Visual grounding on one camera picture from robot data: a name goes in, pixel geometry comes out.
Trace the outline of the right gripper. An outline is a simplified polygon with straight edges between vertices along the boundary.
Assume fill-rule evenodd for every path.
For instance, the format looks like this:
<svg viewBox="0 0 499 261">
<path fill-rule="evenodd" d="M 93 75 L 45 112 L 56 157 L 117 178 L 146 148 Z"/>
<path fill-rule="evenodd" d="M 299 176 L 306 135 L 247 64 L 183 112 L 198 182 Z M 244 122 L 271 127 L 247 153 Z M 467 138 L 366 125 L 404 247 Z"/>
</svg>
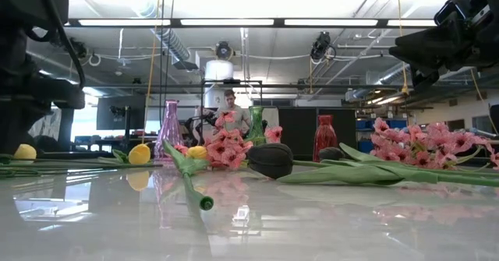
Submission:
<svg viewBox="0 0 499 261">
<path fill-rule="evenodd" d="M 447 0 L 435 27 L 398 37 L 389 54 L 411 65 L 412 88 L 429 89 L 442 68 L 490 67 L 499 62 L 499 0 Z"/>
</svg>

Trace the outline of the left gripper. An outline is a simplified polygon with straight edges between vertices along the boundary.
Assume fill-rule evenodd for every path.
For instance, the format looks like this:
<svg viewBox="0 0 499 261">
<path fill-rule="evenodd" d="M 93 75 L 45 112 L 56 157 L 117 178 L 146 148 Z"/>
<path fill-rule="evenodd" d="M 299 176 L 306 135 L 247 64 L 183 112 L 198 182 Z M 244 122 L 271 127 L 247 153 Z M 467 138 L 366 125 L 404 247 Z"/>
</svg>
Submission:
<svg viewBox="0 0 499 261">
<path fill-rule="evenodd" d="M 85 93 L 65 79 L 0 77 L 0 154 L 14 154 L 20 144 L 34 145 L 29 130 L 41 115 L 18 109 L 48 111 L 52 104 L 82 109 Z"/>
</svg>

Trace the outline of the yellow artificial tulip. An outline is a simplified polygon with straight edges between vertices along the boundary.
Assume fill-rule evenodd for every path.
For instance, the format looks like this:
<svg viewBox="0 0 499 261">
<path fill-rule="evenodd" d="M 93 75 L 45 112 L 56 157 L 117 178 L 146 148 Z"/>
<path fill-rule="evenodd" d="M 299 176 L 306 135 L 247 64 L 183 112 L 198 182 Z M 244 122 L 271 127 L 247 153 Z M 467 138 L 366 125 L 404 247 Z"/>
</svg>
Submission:
<svg viewBox="0 0 499 261">
<path fill-rule="evenodd" d="M 192 182 L 193 175 L 199 171 L 205 171 L 210 165 L 210 161 L 207 159 L 207 149 L 204 146 L 190 148 L 173 146 L 167 141 L 163 142 L 163 148 L 179 171 L 188 198 L 201 210 L 210 210 L 214 206 L 214 200 L 196 191 Z"/>
<path fill-rule="evenodd" d="M 62 158 L 37 158 L 32 164 L 14 164 L 10 154 L 0 154 L 0 179 L 59 175 L 69 171 L 100 171 L 121 169 L 157 168 L 153 164 L 151 151 L 146 144 L 133 147 L 128 153 L 112 151 L 113 158 L 70 160 Z"/>
<path fill-rule="evenodd" d="M 12 156 L 14 164 L 32 164 L 37 158 L 37 151 L 29 144 L 21 143 Z"/>
</svg>

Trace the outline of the pink artificial flower spray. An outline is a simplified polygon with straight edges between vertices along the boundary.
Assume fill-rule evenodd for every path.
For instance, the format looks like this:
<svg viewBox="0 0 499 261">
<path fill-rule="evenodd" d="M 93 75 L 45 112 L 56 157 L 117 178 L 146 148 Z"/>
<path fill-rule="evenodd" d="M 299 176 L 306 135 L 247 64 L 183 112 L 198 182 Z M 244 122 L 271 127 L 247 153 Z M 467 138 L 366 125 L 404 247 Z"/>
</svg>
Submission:
<svg viewBox="0 0 499 261">
<path fill-rule="evenodd" d="M 485 149 L 493 169 L 499 171 L 499 150 L 492 147 L 489 139 L 472 132 L 452 132 L 442 122 L 431 123 L 424 129 L 418 125 L 393 129 L 382 118 L 376 118 L 373 128 L 370 154 L 382 160 L 447 170 L 466 162 L 460 153 Z"/>
<path fill-rule="evenodd" d="M 220 116 L 215 121 L 215 127 L 219 132 L 227 130 L 225 126 L 229 122 L 234 122 L 232 117 L 232 112 L 221 113 Z M 246 139 L 248 131 L 246 134 L 242 134 L 238 129 L 233 129 L 228 132 L 237 132 L 242 139 Z M 282 127 L 276 126 L 273 128 L 267 128 L 264 135 L 266 137 L 266 143 L 280 143 L 281 142 Z"/>
<path fill-rule="evenodd" d="M 238 170 L 246 159 L 246 153 L 253 147 L 251 141 L 243 140 L 237 132 L 223 130 L 204 145 L 207 159 L 212 168 Z"/>
</svg>

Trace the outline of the black artificial tulip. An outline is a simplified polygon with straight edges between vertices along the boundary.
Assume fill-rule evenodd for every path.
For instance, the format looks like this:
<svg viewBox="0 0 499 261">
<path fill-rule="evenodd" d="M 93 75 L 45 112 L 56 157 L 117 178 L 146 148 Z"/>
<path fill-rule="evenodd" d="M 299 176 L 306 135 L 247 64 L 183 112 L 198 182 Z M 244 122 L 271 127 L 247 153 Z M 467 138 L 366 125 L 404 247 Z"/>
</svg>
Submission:
<svg viewBox="0 0 499 261">
<path fill-rule="evenodd" d="M 321 162 L 294 160 L 282 143 L 262 144 L 248 151 L 248 167 L 286 184 L 341 182 L 347 185 L 395 185 L 399 182 L 437 184 L 450 182 L 499 188 L 499 174 L 491 172 L 428 170 L 394 161 L 385 161 L 342 143 L 349 160 Z"/>
</svg>

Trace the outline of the red glass vase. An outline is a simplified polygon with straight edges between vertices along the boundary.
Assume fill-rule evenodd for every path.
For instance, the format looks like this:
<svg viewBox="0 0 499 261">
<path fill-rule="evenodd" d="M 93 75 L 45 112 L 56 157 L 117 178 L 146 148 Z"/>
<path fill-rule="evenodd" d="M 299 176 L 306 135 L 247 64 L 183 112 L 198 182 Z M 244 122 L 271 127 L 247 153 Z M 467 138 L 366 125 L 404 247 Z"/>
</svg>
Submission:
<svg viewBox="0 0 499 261">
<path fill-rule="evenodd" d="M 337 147 L 338 140 L 333 128 L 333 115 L 319 115 L 318 126 L 314 137 L 313 160 L 320 161 L 319 152 L 328 147 Z"/>
</svg>

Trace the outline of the purple glass vase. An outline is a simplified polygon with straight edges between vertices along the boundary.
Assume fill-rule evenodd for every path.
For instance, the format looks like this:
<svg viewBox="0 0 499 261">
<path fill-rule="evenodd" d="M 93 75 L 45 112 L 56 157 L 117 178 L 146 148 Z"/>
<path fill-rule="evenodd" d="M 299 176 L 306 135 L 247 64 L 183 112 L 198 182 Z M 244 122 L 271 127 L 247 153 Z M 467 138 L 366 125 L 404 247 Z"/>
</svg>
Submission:
<svg viewBox="0 0 499 261">
<path fill-rule="evenodd" d="M 165 153 L 164 142 L 171 146 L 183 144 L 182 134 L 180 132 L 180 124 L 177 115 L 178 101 L 166 100 L 165 112 L 161 123 L 161 128 L 157 136 L 157 141 L 154 146 L 154 159 L 166 160 L 168 155 Z"/>
</svg>

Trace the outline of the patterned curtain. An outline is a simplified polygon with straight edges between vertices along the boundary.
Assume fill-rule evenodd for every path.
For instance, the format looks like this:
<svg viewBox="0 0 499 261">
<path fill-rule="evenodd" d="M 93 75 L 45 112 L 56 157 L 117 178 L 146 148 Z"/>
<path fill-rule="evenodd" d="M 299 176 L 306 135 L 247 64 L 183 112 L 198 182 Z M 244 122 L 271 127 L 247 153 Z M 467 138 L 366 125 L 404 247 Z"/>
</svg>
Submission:
<svg viewBox="0 0 499 261">
<path fill-rule="evenodd" d="M 28 133 L 32 136 L 49 136 L 58 140 L 59 130 L 62 120 L 62 110 L 53 109 L 51 114 L 45 115 L 43 118 L 36 121 Z"/>
</svg>

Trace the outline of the blue storage bins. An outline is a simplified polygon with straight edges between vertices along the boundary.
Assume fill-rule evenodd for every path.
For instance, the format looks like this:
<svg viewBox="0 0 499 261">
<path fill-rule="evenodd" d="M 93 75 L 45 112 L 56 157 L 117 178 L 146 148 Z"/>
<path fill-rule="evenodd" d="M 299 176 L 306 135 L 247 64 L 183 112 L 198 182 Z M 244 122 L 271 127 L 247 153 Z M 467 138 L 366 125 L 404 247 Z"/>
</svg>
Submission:
<svg viewBox="0 0 499 261">
<path fill-rule="evenodd" d="M 385 119 L 390 128 L 403 129 L 407 126 L 405 119 Z M 358 119 L 356 121 L 357 150 L 369 153 L 373 149 L 370 135 L 374 132 L 374 119 Z"/>
</svg>

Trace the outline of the dark background monitor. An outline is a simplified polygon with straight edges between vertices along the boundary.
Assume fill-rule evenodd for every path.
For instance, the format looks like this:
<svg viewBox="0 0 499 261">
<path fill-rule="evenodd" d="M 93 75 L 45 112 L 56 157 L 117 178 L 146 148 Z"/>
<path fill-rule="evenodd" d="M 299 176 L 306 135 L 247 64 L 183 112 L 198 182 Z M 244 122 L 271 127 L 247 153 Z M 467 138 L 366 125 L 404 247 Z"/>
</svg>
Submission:
<svg viewBox="0 0 499 261">
<path fill-rule="evenodd" d="M 145 96 L 103 97 L 97 103 L 97 130 L 121 130 L 126 128 L 127 112 L 130 129 L 143 129 Z"/>
</svg>

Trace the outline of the black cabinet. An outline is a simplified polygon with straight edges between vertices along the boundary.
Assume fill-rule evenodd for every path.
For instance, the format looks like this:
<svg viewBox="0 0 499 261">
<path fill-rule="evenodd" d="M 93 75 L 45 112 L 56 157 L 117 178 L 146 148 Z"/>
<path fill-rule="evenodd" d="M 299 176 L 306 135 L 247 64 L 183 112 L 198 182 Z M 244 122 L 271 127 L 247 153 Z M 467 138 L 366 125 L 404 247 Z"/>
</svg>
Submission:
<svg viewBox="0 0 499 261">
<path fill-rule="evenodd" d="M 356 148 L 356 115 L 353 110 L 339 108 L 279 108 L 281 142 L 287 145 L 296 160 L 312 160 L 314 137 L 319 115 L 332 115 L 332 126 L 338 143 Z"/>
</svg>

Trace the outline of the overhead light bar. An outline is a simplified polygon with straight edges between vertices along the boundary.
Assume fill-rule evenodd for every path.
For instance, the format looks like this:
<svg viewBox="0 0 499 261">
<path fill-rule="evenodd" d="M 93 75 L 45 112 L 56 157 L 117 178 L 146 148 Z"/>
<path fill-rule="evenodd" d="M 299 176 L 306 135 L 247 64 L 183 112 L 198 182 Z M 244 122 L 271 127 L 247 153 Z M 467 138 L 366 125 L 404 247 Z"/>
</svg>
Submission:
<svg viewBox="0 0 499 261">
<path fill-rule="evenodd" d="M 173 19 L 70 19 L 65 24 L 68 28 L 378 28 L 404 29 L 427 28 L 435 25 L 431 19 L 354 19 L 354 18 L 173 18 Z"/>
</svg>

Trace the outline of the person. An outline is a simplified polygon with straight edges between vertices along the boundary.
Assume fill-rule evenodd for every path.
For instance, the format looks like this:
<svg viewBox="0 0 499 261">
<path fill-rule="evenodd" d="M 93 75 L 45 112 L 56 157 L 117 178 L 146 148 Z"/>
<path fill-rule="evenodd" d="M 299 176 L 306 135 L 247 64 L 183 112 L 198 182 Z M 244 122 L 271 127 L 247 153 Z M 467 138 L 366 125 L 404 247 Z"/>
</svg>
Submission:
<svg viewBox="0 0 499 261">
<path fill-rule="evenodd" d="M 232 112 L 234 122 L 227 124 L 227 130 L 238 129 L 242 134 L 247 132 L 251 126 L 249 113 L 235 103 L 235 93 L 233 90 L 224 92 L 225 105 L 219 107 L 215 112 L 215 116 L 219 117 L 221 113 Z"/>
</svg>

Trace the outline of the white cylindrical tank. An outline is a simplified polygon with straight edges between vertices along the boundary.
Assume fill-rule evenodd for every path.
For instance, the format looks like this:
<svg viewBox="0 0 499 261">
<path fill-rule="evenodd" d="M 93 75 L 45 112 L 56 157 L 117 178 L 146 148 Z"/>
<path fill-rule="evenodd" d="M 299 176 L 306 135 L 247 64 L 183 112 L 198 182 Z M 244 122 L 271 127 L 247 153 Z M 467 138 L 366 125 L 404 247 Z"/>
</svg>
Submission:
<svg viewBox="0 0 499 261">
<path fill-rule="evenodd" d="M 206 108 L 219 108 L 225 105 L 225 88 L 220 87 L 226 79 L 232 79 L 234 65 L 224 60 L 207 62 L 204 76 L 203 105 Z"/>
</svg>

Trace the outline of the silver ventilation duct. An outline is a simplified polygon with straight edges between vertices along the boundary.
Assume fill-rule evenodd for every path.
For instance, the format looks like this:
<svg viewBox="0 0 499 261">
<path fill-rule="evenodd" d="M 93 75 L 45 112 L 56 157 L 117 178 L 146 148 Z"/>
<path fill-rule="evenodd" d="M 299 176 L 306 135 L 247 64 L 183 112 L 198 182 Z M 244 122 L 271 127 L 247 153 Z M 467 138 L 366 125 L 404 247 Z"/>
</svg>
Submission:
<svg viewBox="0 0 499 261">
<path fill-rule="evenodd" d="M 176 69 L 186 71 L 199 69 L 199 56 L 196 53 L 191 54 L 173 29 L 160 27 L 156 30 L 152 28 L 150 31 L 159 40 L 160 47 L 170 54 L 172 65 Z"/>
</svg>

